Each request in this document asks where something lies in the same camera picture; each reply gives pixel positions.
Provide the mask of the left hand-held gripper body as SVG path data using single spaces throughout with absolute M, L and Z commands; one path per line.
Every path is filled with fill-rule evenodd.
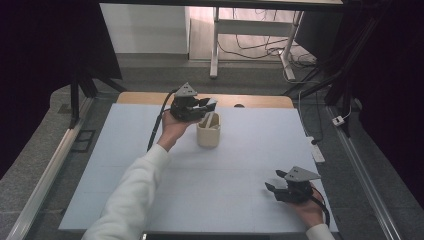
M 177 120 L 191 122 L 202 119 L 207 112 L 198 109 L 195 105 L 197 92 L 189 85 L 183 84 L 174 94 L 174 100 L 171 103 L 171 114 Z

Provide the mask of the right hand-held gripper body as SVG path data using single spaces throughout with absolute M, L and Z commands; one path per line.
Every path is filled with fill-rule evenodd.
M 315 172 L 294 166 L 283 178 L 287 187 L 283 193 L 275 194 L 275 198 L 285 203 L 304 203 L 313 195 L 311 180 L 320 178 L 321 176 Z

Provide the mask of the beige square container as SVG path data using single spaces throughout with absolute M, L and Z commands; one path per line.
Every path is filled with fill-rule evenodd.
M 215 124 L 220 124 L 220 128 L 210 129 L 210 126 Z M 196 125 L 197 143 L 201 147 L 214 148 L 219 144 L 221 133 L 221 121 L 219 114 L 213 114 L 210 126 L 205 128 L 202 121 Z

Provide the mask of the person's right hand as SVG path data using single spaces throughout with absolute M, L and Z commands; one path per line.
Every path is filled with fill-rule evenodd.
M 306 229 L 325 223 L 322 208 L 313 200 L 300 204 L 289 203 L 289 206 L 305 224 Z

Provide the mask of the person's left hand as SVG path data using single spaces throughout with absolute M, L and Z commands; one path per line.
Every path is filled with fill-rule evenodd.
M 162 114 L 162 134 L 157 144 L 169 152 L 186 129 L 194 124 L 196 124 L 196 121 L 182 122 L 175 119 L 169 111 L 165 111 Z

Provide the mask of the pale blue table mat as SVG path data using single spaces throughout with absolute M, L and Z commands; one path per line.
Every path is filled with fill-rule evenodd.
M 115 104 L 59 227 L 83 232 L 98 219 L 125 169 L 145 154 L 160 108 Z M 315 171 L 299 115 L 287 108 L 220 107 L 220 141 L 202 148 L 195 127 L 171 149 L 145 230 L 155 234 L 301 233 L 303 223 L 266 186 L 277 171 Z

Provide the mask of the black metal stand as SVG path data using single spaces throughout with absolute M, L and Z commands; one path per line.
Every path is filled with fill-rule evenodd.
M 75 74 L 73 77 L 70 89 L 71 89 L 71 119 L 69 128 L 74 129 L 80 119 L 79 109 L 79 90 L 83 91 L 83 94 L 87 98 L 94 98 L 97 96 L 98 89 L 95 86 L 94 80 L 98 79 L 102 83 L 108 85 L 112 89 L 119 93 L 125 92 L 126 88 L 114 82 L 111 78 L 106 77 L 104 74 L 92 69 L 86 68 Z
M 315 68 L 299 83 L 286 90 L 284 96 L 293 97 L 293 92 L 298 90 L 303 98 L 329 87 L 324 101 L 327 105 L 334 105 L 349 90 L 348 75 L 352 73 L 352 67 L 378 21 L 365 13 L 341 14 L 342 21 L 330 57 L 323 61 L 317 59 Z

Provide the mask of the dark panel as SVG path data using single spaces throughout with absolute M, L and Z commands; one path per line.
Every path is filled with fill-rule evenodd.
M 327 60 L 332 53 L 341 21 L 341 13 L 305 11 L 295 42 L 318 60 Z

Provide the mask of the black curtain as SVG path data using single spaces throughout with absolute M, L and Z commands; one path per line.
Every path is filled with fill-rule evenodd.
M 122 77 L 100 0 L 0 0 L 0 178 L 79 76 Z
M 392 0 L 352 67 L 360 121 L 424 208 L 424 0 Z

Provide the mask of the aluminium rail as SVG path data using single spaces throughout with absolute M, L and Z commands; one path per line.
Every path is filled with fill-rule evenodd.
M 362 159 L 354 143 L 344 133 L 340 126 L 334 126 L 334 128 L 386 239 L 402 240 L 401 233 L 396 226 L 391 214 L 389 213 L 385 202 L 378 193 L 377 188 L 374 185 L 374 182 L 372 181 L 364 163 L 362 162 Z
M 78 136 L 86 120 L 87 113 L 90 110 L 93 101 L 93 98 L 85 98 L 83 100 L 82 105 L 78 108 L 80 119 L 76 122 L 74 128 L 68 128 L 66 130 L 6 240 L 24 240 L 27 236 L 46 196 L 48 195 L 64 161 L 66 160 L 68 153 L 70 152 L 73 142 Z

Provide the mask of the white desk frame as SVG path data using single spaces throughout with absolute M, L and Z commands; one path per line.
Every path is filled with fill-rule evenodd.
M 220 8 L 213 8 L 213 45 L 211 52 L 210 78 L 215 79 L 218 75 L 218 50 L 219 35 L 246 35 L 246 36 L 269 36 L 283 37 L 286 45 L 283 50 L 278 51 L 279 59 L 283 65 L 283 72 L 288 80 L 294 80 L 295 74 L 289 61 L 289 54 L 293 45 L 302 11 L 293 12 L 291 22 L 259 21 L 224 19 L 220 17 Z

